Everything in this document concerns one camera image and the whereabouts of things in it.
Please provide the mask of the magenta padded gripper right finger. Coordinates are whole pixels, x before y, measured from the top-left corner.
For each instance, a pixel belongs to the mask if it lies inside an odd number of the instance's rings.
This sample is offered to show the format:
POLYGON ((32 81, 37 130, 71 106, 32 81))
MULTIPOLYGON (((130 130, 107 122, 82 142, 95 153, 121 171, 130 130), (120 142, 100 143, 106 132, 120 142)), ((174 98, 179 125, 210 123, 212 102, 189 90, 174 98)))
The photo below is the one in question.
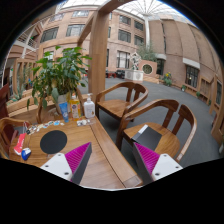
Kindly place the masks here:
POLYGON ((138 143, 135 143, 133 146, 133 154, 144 185, 182 169, 168 154, 158 154, 138 143))

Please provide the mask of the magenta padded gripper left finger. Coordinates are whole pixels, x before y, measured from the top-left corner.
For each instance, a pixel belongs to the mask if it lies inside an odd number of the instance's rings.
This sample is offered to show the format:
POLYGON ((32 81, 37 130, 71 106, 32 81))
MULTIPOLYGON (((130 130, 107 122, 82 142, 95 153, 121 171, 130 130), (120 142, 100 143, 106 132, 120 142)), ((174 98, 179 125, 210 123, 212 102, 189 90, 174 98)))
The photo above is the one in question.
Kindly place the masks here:
POLYGON ((55 154, 41 169, 79 185, 91 153, 92 144, 88 142, 66 154, 55 154))

